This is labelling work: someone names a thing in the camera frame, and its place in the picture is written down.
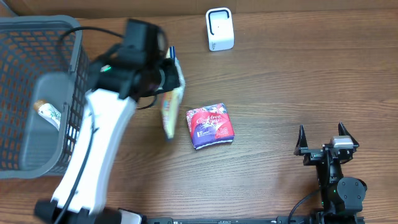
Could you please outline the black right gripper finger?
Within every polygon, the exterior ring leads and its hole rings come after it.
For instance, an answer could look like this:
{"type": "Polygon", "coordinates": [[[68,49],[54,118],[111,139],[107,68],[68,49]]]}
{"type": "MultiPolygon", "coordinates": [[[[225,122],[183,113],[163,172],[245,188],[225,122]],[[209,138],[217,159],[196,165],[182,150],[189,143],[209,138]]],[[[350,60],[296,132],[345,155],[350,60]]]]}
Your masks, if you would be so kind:
{"type": "Polygon", "coordinates": [[[348,132],[348,130],[345,128],[345,126],[342,122],[339,122],[339,124],[338,124],[338,133],[340,136],[349,136],[355,146],[359,145],[357,140],[355,140],[355,138],[352,137],[352,135],[348,132]]]}
{"type": "Polygon", "coordinates": [[[304,126],[302,124],[300,125],[300,128],[299,128],[299,134],[298,134],[296,148],[297,149],[307,149],[308,148],[307,138],[305,135],[304,126]]]}

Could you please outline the yellow wet wipes pack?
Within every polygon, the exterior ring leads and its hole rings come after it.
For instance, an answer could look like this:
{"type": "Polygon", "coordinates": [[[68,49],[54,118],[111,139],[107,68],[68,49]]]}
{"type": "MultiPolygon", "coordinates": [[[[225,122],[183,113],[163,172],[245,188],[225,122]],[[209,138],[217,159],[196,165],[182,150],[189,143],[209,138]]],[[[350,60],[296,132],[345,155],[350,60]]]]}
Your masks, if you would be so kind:
{"type": "Polygon", "coordinates": [[[166,58],[171,58],[174,61],[173,64],[177,69],[178,80],[180,82],[179,87],[174,88],[172,91],[164,93],[160,109],[165,136],[168,140],[171,140],[174,138],[175,135],[175,127],[178,119],[179,106],[182,102],[185,90],[185,79],[182,68],[180,66],[180,62],[176,57],[174,46],[169,47],[166,58]]]}

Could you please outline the red purple pad pack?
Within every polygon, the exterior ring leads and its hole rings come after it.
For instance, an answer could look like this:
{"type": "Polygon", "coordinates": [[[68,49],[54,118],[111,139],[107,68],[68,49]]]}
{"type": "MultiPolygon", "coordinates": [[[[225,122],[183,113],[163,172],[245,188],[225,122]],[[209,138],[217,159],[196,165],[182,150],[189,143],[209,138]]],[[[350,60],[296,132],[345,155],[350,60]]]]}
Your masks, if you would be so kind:
{"type": "Polygon", "coordinates": [[[189,110],[186,119],[195,150],[234,140],[233,125],[224,103],[189,110]]]}

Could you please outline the white tube gold cap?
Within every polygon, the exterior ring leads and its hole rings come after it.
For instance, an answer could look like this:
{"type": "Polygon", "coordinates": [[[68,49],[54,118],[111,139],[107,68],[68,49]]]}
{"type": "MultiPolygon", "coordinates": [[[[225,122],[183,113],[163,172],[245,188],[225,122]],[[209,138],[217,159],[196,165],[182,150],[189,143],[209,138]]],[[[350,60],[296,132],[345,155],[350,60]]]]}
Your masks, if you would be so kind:
{"type": "Polygon", "coordinates": [[[48,121],[57,130],[60,129],[62,114],[52,104],[48,103],[45,100],[37,100],[34,103],[34,110],[38,113],[39,116],[48,121]]]}

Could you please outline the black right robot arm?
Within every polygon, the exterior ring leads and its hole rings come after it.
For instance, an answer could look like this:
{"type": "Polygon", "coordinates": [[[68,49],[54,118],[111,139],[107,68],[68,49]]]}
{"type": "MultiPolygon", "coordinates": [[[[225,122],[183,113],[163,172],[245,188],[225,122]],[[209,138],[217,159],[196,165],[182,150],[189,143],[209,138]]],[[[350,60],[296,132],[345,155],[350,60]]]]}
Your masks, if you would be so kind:
{"type": "Polygon", "coordinates": [[[309,149],[304,127],[301,125],[294,155],[303,156],[305,166],[315,166],[319,189],[301,199],[290,211],[287,222],[293,220],[296,209],[317,193],[321,196],[322,208],[314,210],[303,223],[362,224],[363,200],[368,189],[366,183],[354,177],[345,177],[341,166],[353,159],[359,143],[338,124],[338,135],[320,149],[309,149]]]}

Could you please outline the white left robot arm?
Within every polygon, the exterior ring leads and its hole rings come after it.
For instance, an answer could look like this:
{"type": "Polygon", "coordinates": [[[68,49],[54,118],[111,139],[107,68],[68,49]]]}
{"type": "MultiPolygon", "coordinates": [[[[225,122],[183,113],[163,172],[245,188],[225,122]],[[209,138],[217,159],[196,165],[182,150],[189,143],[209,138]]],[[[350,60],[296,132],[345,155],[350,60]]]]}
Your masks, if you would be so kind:
{"type": "Polygon", "coordinates": [[[89,66],[83,119],[71,160],[50,200],[35,204],[45,223],[145,223],[136,212],[106,207],[110,173],[141,98],[180,86],[161,27],[129,19],[122,42],[89,66]]]}

